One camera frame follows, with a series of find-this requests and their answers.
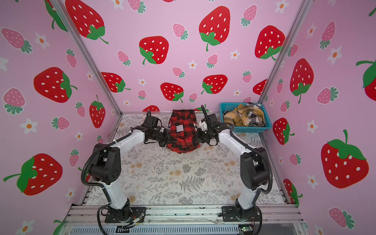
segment pink wall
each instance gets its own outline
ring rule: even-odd
[[[375,6],[371,0],[314,2],[295,39],[297,52],[285,58],[264,103],[274,123],[265,135],[311,234],[374,230],[376,70],[356,63],[375,61],[376,15],[368,15]],[[297,89],[299,82],[305,86]],[[295,133],[288,141],[286,122]]]
[[[256,91],[259,85],[265,84],[264,80],[267,79],[274,61],[271,57],[268,59],[258,57],[267,50],[265,46],[267,48],[273,46],[276,49],[283,43],[283,34],[288,33],[301,0],[288,0],[288,2],[283,0],[278,3],[261,0],[252,2],[244,0],[236,2],[120,0],[119,5],[115,0],[84,0],[83,2],[65,1],[68,12],[78,31],[81,32],[82,39],[99,70],[112,73],[115,78],[120,77],[124,80],[126,89],[121,89],[121,92],[117,92],[119,90],[113,84],[114,79],[109,81],[109,87],[115,91],[113,96],[122,111],[142,111],[150,105],[157,106],[160,111],[195,109],[201,104],[206,105],[210,111],[218,111],[220,102],[241,102],[247,97],[251,97],[255,102],[259,100],[261,90],[255,93],[253,89],[255,87]],[[138,2],[139,5],[130,5],[128,2]],[[216,11],[212,14],[213,20],[211,20],[212,15],[205,18],[215,9]],[[244,15],[251,24],[247,24],[245,19],[242,21]],[[95,26],[95,29],[88,36],[91,24]],[[204,40],[210,43],[208,52],[206,51],[208,43],[202,40],[199,29],[203,32]],[[183,35],[185,30],[188,34],[187,38]],[[215,33],[214,41],[210,41],[208,36],[205,36],[207,32]],[[259,44],[259,34],[264,43],[262,45]],[[163,44],[149,47],[159,42]],[[140,44],[145,56],[151,51],[150,61],[155,61],[156,64],[145,60],[140,53]],[[214,67],[207,66],[208,60],[214,64]],[[249,71],[251,76],[243,75],[246,71]],[[179,77],[181,72],[184,72],[184,77]],[[226,77],[208,77],[211,75],[225,75]],[[209,81],[205,81],[209,85],[217,83],[211,84],[210,82],[210,79],[215,77],[222,79],[221,82],[227,80],[227,83],[221,86],[220,82],[212,89],[206,88],[209,92],[213,92],[209,94],[202,87],[206,77]],[[163,83],[172,85],[167,85],[167,90],[162,92]],[[172,101],[175,98],[174,93],[179,93],[177,101]]]
[[[62,221],[70,205],[78,203],[83,193],[78,167],[83,167],[98,135],[107,140],[116,116],[111,115],[111,105],[96,80],[88,79],[89,68],[70,35],[59,27],[60,23],[54,22],[52,29],[53,18],[44,1],[6,1],[0,9],[0,22],[0,93],[5,106],[0,112],[0,172],[2,179],[22,173],[1,181],[1,233],[24,234],[25,230],[28,234],[53,234],[60,224],[54,221]],[[32,51],[23,53],[20,48],[30,48],[28,44]],[[75,58],[70,56],[70,60],[75,68],[67,60],[69,48],[74,52]],[[78,88],[72,88],[70,99],[66,78],[65,86],[60,86],[62,72]],[[96,95],[106,111],[100,128],[95,128],[89,117]],[[79,110],[81,115],[77,112],[77,102],[85,108],[84,117],[83,108]],[[64,117],[69,126],[60,122],[54,128],[55,117]],[[71,156],[74,149],[78,154]]]

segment plaid shirt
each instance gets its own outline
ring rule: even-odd
[[[177,153],[189,153],[200,147],[197,141],[196,115],[191,109],[173,110],[168,123],[170,135],[176,139],[167,148]]]

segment white flower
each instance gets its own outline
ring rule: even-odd
[[[329,0],[328,4],[332,4],[332,6],[334,6],[335,1],[337,1],[337,0]]]
[[[37,32],[35,32],[35,42],[40,44],[43,49],[46,49],[46,46],[49,47],[50,44],[46,41],[46,36],[45,35],[39,35]]]
[[[93,81],[93,75],[91,74],[90,71],[86,74],[86,76],[88,77],[89,81]]]
[[[120,9],[124,9],[123,8],[123,5],[122,5],[122,3],[124,2],[124,0],[111,0],[113,3],[114,3],[114,8],[115,9],[118,9],[118,8],[120,8]]]
[[[307,39],[313,37],[313,32],[316,30],[316,28],[317,26],[314,26],[312,23],[309,29],[307,29]]]
[[[26,119],[26,123],[20,124],[20,127],[25,129],[25,134],[28,134],[30,131],[31,132],[36,132],[36,126],[38,125],[37,122],[32,122],[30,118]]]
[[[323,231],[323,227],[318,227],[318,226],[315,224],[315,228],[316,228],[316,230],[315,230],[315,234],[317,234],[317,235],[325,235],[325,234],[324,234],[324,231]]]
[[[342,49],[342,46],[340,46],[337,49],[332,48],[330,51],[331,54],[326,60],[331,61],[333,65],[337,59],[342,58],[342,54],[340,53],[341,49]]]
[[[283,164],[284,161],[282,160],[282,157],[279,157],[279,158],[278,158],[278,162],[279,162],[281,165]]]
[[[75,188],[70,188],[68,193],[65,195],[68,198],[68,201],[71,199],[71,197],[74,197],[75,190],[76,190]]]
[[[80,141],[80,140],[82,140],[82,136],[83,136],[83,133],[80,133],[80,131],[77,131],[77,134],[74,135],[74,137],[77,138],[77,142]]]
[[[238,52],[238,49],[236,49],[234,52],[230,52],[230,59],[238,59],[238,56],[240,55],[240,53]]]
[[[196,66],[198,64],[196,64],[194,61],[192,61],[191,63],[188,63],[188,65],[189,65],[189,69],[191,69],[191,68],[196,69]]]
[[[236,91],[234,91],[234,96],[239,96],[241,93],[241,91],[239,91],[239,89],[237,89]]]
[[[318,128],[318,126],[315,125],[315,120],[312,120],[312,122],[307,122],[308,128],[307,131],[311,131],[312,134],[315,133],[315,129]]]
[[[315,181],[315,176],[308,176],[307,184],[311,185],[313,189],[315,189],[315,185],[318,185],[318,182]]]
[[[33,227],[32,227],[33,223],[34,223],[34,220],[32,220],[30,222],[23,221],[22,227],[19,230],[17,230],[17,232],[15,234],[25,235],[26,233],[31,232],[33,230]]]
[[[289,3],[286,2],[286,0],[282,0],[280,2],[277,2],[277,8],[274,11],[275,13],[280,12],[283,13],[284,9],[289,5]]]
[[[147,84],[147,82],[145,82],[145,79],[138,79],[138,84],[145,86],[145,84]]]
[[[5,58],[0,58],[0,69],[6,71],[6,66],[5,64],[8,63],[9,60],[5,59]]]

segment green stem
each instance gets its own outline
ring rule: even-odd
[[[372,16],[373,13],[375,13],[375,12],[376,12],[376,8],[373,11],[371,11],[371,13],[369,13],[368,16]]]
[[[347,130],[343,130],[343,133],[345,133],[345,138],[346,138],[345,144],[347,144]]]
[[[108,44],[108,42],[106,42],[105,40],[103,40],[101,37],[99,37],[102,41],[104,41],[106,44]]]
[[[358,61],[356,62],[356,65],[361,65],[361,64],[374,64],[375,62],[373,61]]]
[[[11,176],[8,176],[8,177],[5,177],[4,179],[3,179],[3,181],[5,182],[5,181],[7,181],[8,179],[10,179],[10,178],[12,178],[12,177],[14,177],[14,176],[20,176],[21,174],[13,174],[13,175],[11,175]]]

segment red strawberry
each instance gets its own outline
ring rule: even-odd
[[[183,102],[182,97],[184,95],[184,90],[181,86],[172,84],[172,83],[162,83],[161,91],[163,96],[169,101],[178,101]]]
[[[33,51],[31,49],[31,45],[29,41],[24,40],[23,36],[19,32],[13,29],[8,29],[8,28],[3,27],[1,29],[1,33],[12,47],[16,49],[21,49],[23,53],[28,53],[28,54],[30,54],[30,52]]]
[[[88,173],[88,171],[86,170],[86,182],[89,182],[89,179],[90,179],[90,175]]]
[[[281,145],[288,142],[290,135],[295,135],[295,133],[290,134],[290,125],[285,118],[280,118],[273,123],[273,133]]]
[[[223,74],[207,76],[204,78],[204,81],[202,81],[202,88],[205,90],[203,90],[201,94],[203,94],[204,91],[206,91],[208,94],[219,93],[226,85],[227,80],[227,77]]]
[[[329,141],[321,149],[321,161],[328,182],[337,188],[353,185],[368,174],[368,163],[362,152],[354,145],[339,139]]]
[[[295,186],[291,183],[289,179],[284,179],[283,183],[287,190],[287,194],[291,200],[291,203],[296,203],[296,206],[299,207],[298,197],[303,197],[303,194],[300,194],[300,196],[298,196]]]
[[[69,121],[65,118],[65,117],[55,117],[54,119],[52,119],[52,127],[55,128],[56,130],[57,129],[60,129],[60,130],[64,130],[66,128],[69,127]]]
[[[363,88],[365,94],[372,100],[376,101],[376,60],[358,61],[356,65],[372,64],[363,74]]]
[[[76,103],[76,109],[77,109],[77,114],[80,115],[80,117],[85,117],[85,107],[82,106],[81,102]]]
[[[140,100],[144,100],[146,98],[146,92],[144,90],[140,90],[137,94]]]
[[[288,49],[287,56],[293,57],[295,53],[298,51],[298,45],[294,44],[290,49]]]
[[[139,43],[140,53],[145,57],[142,64],[147,60],[151,64],[161,64],[166,60],[168,41],[162,36],[147,37]]]
[[[118,58],[121,62],[123,62],[123,65],[130,66],[130,60],[126,53],[118,51]]]
[[[98,144],[103,144],[103,138],[101,135],[97,136],[97,141],[98,141]]]
[[[243,100],[244,103],[248,103],[248,102],[251,102],[252,100],[252,97],[247,97]]]
[[[188,32],[181,24],[174,24],[172,26],[172,29],[174,30],[175,36],[177,36],[181,40],[186,40],[188,38]]]
[[[277,85],[277,93],[279,94],[279,93],[281,93],[281,91],[282,91],[282,88],[283,88],[283,79],[282,78],[280,78],[279,79],[279,81],[278,81],[278,85]]]
[[[340,209],[333,207],[328,210],[328,214],[332,220],[334,220],[339,226],[349,229],[355,228],[355,221],[352,220],[352,216],[349,215],[345,211],[341,211]]]
[[[290,91],[294,96],[300,96],[298,104],[300,104],[302,94],[306,93],[312,85],[313,78],[313,70],[306,59],[298,60],[290,80]]]
[[[69,157],[69,164],[71,165],[71,167],[74,167],[77,162],[78,162],[78,150],[77,149],[73,149],[72,152],[71,152],[71,155]]]
[[[71,87],[77,90],[77,87],[70,85],[69,78],[65,73],[56,67],[48,68],[34,78],[35,90],[42,96],[58,103],[65,103],[70,99]]]
[[[105,35],[105,23],[94,9],[80,0],[66,0],[65,7],[78,32],[82,36],[92,40],[100,38],[103,42],[108,44],[108,42],[101,38]]]
[[[143,112],[147,112],[148,110],[152,111],[152,112],[159,112],[159,108],[155,105],[150,105],[148,107],[146,107],[144,110],[142,110]]]
[[[216,65],[218,62],[218,55],[214,54],[208,58],[208,62],[206,63],[206,66],[208,68],[213,68],[214,65]]]
[[[22,165],[20,174],[5,177],[3,181],[20,176],[17,180],[17,187],[22,193],[32,196],[55,184],[62,174],[63,168],[55,159],[50,155],[40,153]]]
[[[68,63],[72,66],[72,68],[75,68],[76,65],[77,65],[77,60],[74,56],[74,53],[73,51],[69,48],[67,49],[67,60],[68,60]]]
[[[20,114],[23,111],[22,106],[25,105],[25,98],[18,89],[9,89],[7,92],[5,92],[3,100],[6,103],[4,108],[6,109],[7,113],[15,115]]]
[[[300,163],[302,162],[302,159],[300,158],[300,156],[295,153],[291,154],[291,156],[289,157],[289,160],[294,166],[300,165]]]
[[[106,110],[101,102],[99,102],[98,96],[97,100],[93,101],[89,107],[89,114],[91,121],[95,128],[100,128],[105,119]]]
[[[199,32],[201,39],[208,45],[218,45],[224,42],[230,31],[230,10],[219,6],[210,12],[200,23]]]
[[[247,10],[244,11],[243,17],[241,19],[241,24],[243,27],[247,27],[251,24],[251,21],[255,19],[257,13],[257,5],[250,6]]]
[[[141,2],[140,0],[128,0],[128,3],[132,10],[137,11],[139,14],[146,12],[144,2]]]
[[[250,71],[245,71],[243,73],[243,78],[242,80],[245,82],[245,83],[249,83],[252,79],[252,75],[251,75],[251,72]]]
[[[174,73],[175,76],[179,78],[185,77],[185,73],[183,72],[181,68],[173,67],[172,72]]]
[[[281,107],[279,108],[281,112],[286,112],[290,108],[290,102],[288,100],[283,101]]]
[[[332,21],[328,24],[326,29],[324,30],[322,36],[321,36],[321,42],[320,42],[320,48],[321,50],[324,50],[329,44],[330,39],[334,37],[335,34],[335,22]]]
[[[255,94],[258,94],[258,95],[261,95],[261,92],[262,90],[264,89],[264,86],[266,84],[266,80],[265,79],[264,81],[261,81],[259,83],[257,83],[254,87],[253,87],[253,93]]]
[[[189,102],[193,103],[197,100],[197,94],[196,93],[192,93],[190,96],[189,96]]]
[[[320,92],[320,94],[318,94],[317,102],[326,105],[329,103],[329,101],[333,102],[335,99],[337,99],[338,93],[339,91],[335,87],[332,87],[330,89],[325,88],[324,90]]]
[[[56,21],[56,24],[59,26],[60,29],[64,30],[67,32],[67,28],[65,27],[65,25],[63,24],[63,22],[61,21],[59,15],[56,13],[56,10],[53,8],[52,4],[51,4],[51,1],[50,0],[45,0],[44,1],[45,5],[46,5],[46,9],[47,9],[47,12],[50,14],[50,16],[52,16],[53,18],[53,21],[52,21],[52,29],[55,29],[54,28],[54,24],[55,24],[55,21]]]
[[[130,90],[129,88],[125,88],[125,82],[124,80],[115,73],[104,73],[101,72],[103,78],[105,79],[108,88],[110,88],[110,91],[112,92],[122,92],[124,89]]]
[[[266,26],[261,30],[256,42],[255,55],[260,59],[271,57],[276,60],[273,55],[277,54],[285,41],[285,35],[274,26]]]
[[[195,112],[202,112],[202,108],[198,107],[198,108],[195,108],[193,111],[195,111]]]

